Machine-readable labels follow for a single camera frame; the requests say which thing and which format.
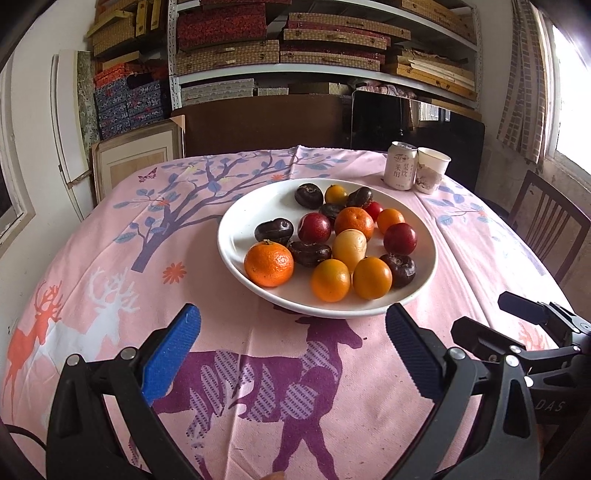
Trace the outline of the dark water chestnut back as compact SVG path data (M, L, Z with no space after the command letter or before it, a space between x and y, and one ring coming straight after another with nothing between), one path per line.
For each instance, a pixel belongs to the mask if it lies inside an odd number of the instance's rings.
M386 253L380 259L387 264L393 276L393 288L402 288L409 285L416 275L416 263L407 255Z

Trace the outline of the dark water chestnut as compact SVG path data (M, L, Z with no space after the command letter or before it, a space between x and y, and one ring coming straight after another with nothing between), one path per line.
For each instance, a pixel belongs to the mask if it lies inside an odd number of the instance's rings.
M393 288L402 288L409 285L416 275L416 263L407 255L386 253L380 259L387 264L393 276Z
M324 203L325 197L322 190L314 183L304 183L297 187L294 199L308 210L318 210Z
M373 201L373 191L363 186L349 193L346 206L365 209L367 204Z

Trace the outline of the orange fruit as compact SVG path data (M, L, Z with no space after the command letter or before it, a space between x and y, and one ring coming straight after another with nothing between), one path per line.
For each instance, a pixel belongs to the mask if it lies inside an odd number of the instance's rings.
M311 291L318 299L335 303L346 297L351 288L351 273L346 264L329 259L318 264L311 274Z
M393 275L390 267L377 257L361 260L353 270L353 289L365 300L379 299L390 292Z

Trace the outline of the yellow-brown passion fruit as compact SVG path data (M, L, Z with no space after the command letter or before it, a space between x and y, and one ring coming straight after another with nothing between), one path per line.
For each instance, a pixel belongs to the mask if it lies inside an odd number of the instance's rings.
M353 273L367 253L367 238L362 231L346 229L335 236L332 242L332 257L341 261Z

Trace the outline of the wooden chair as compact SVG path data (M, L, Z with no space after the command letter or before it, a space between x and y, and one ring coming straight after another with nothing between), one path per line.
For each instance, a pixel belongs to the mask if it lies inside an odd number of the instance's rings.
M556 282L560 283L573 265L590 232L590 218L556 187L535 171L528 170L517 198L509 211L508 223L511 227L517 226L517 216L531 188L540 191L540 198L524 241L540 261L544 261L548 257L570 221L578 226L574 240L553 275Z

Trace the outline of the red plum right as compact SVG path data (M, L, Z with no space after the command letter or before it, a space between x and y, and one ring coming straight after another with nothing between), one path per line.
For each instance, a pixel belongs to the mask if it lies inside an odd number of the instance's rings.
M410 255L417 247L417 243L417 233L408 223L391 225L384 234L384 247L389 253Z

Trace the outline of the red plum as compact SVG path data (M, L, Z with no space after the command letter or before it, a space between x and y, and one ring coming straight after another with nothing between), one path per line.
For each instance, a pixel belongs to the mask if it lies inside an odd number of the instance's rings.
M417 243L417 233L408 223L391 225L384 234L384 247L389 253L410 255L417 247Z
M305 244L325 243L332 234L332 224L322 213L311 212L301 217L297 237Z

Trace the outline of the small orange kumquat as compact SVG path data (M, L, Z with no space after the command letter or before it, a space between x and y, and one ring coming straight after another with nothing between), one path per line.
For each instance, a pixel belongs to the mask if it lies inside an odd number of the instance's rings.
M397 209L387 208L380 212L377 217L377 225L380 232L384 235L388 229L396 224L405 223L406 219Z

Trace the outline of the mandarin with green stem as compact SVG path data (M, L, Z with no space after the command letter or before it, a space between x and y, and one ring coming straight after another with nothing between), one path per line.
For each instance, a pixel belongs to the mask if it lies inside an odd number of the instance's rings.
M259 287L274 288L294 274L294 258L286 246L263 240L249 248L243 260L245 274Z

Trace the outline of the small red tomato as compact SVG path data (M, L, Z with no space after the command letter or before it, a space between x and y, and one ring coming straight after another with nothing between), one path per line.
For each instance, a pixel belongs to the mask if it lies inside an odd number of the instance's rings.
M377 222L384 208L379 202L370 201L367 203L367 205L363 206L363 210L365 210L370 215L370 217L373 218L374 222Z

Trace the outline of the large mandarin centre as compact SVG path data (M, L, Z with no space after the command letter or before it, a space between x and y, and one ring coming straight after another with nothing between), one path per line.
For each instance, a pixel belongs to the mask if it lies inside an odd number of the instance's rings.
M348 229L359 230L370 241L374 234L375 222L363 208L346 207L335 218L334 230L335 234L339 235Z

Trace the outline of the white oval plate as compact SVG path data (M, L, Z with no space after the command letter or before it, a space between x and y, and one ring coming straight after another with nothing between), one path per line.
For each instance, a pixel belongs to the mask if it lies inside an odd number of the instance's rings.
M219 223L217 247L221 260L239 283L263 300L288 310L315 317L349 319L383 314L394 303L406 304L416 298L433 279L437 270L439 253L433 235L423 219L405 202L412 198L408 192L370 186L374 199L385 208L397 209L403 214L418 235L418 244L411 257L417 267L415 279L403 288L391 290L376 300L365 300L355 292L349 292L342 301L327 303L311 291L311 269L297 265L287 283L276 288L263 288L249 280L243 268L243 260L249 248L256 243L256 226L276 218L290 220L297 225L308 212L294 199L297 186L314 183L322 190L332 185L328 178L284 180L260 186L229 206Z

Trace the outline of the dark chestnut on plate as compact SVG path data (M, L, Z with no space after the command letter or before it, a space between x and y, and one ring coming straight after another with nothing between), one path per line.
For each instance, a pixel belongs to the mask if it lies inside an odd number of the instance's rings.
M325 260L332 259L332 248L322 243L307 244L294 241L287 245L294 262L305 268L315 268Z

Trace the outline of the white paper cup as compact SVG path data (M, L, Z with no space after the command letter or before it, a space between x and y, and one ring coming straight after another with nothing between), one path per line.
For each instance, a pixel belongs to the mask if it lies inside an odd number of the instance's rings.
M450 156L431 148L419 147L415 173L416 189L424 194L433 194L441 184L450 163Z

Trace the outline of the red plum left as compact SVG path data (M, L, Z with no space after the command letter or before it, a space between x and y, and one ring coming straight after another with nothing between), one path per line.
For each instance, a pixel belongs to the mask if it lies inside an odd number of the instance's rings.
M332 234L332 224L322 213L311 212L301 217L297 237L305 244L325 243Z

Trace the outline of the white drink can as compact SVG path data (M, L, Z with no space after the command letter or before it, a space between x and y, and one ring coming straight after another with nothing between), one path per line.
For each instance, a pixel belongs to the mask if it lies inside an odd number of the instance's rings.
M408 143L394 141L387 155L384 182L401 191L411 190L415 183L418 150Z

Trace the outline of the dark chestnut plate front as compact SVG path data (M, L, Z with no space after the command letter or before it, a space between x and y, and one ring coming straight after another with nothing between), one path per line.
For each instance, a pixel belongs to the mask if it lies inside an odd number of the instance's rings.
M270 240L287 246L290 243L291 236L294 235L294 224L286 218L276 218L274 220L260 223L254 229L254 238L261 242Z

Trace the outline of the small yellow-green citrus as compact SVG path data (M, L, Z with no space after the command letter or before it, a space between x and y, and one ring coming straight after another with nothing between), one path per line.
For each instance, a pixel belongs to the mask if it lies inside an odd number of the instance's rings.
M325 203L335 205L346 205L348 192L342 185L334 184L325 191Z

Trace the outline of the checked curtain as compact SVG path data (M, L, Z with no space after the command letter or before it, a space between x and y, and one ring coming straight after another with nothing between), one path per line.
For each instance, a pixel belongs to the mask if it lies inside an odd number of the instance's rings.
M554 114L550 34L531 1L513 1L509 80L497 139L526 162L545 157Z

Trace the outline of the framed picture leaning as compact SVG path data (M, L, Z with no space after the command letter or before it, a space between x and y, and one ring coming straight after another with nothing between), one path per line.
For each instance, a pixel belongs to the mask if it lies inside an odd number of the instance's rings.
M92 146L92 172L99 203L122 180L184 156L184 115L174 116Z

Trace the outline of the black monitor panel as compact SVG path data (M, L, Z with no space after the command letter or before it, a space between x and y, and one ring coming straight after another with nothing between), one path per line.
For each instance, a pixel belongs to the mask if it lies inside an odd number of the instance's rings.
M358 90L352 96L351 140L356 150L385 152L395 141L435 149L451 157L447 175L474 192L485 125L432 103Z

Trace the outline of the dark wooden board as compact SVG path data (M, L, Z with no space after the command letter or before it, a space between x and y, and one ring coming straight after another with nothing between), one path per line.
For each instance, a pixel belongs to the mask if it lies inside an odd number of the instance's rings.
M185 154L351 145L352 99L329 94L256 96L182 107Z

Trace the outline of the blue patterned boxes stack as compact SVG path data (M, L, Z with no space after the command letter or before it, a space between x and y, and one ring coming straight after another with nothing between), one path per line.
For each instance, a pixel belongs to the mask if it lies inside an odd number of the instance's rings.
M165 117L166 96L161 81L130 88L118 79L94 92L100 138L107 140Z

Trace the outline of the metal shelving unit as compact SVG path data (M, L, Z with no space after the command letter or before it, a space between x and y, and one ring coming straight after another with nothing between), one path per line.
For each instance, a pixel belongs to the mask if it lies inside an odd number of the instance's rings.
M280 75L317 75L475 111L480 43L477 9L464 1L172 1L171 101L191 103L205 82L254 77L277 90Z

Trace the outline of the window frame left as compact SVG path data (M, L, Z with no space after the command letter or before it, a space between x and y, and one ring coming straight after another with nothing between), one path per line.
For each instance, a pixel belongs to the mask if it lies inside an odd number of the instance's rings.
M1 215L1 255L35 217L36 212L27 190L18 153L12 118L13 56L1 71L1 176L10 207Z

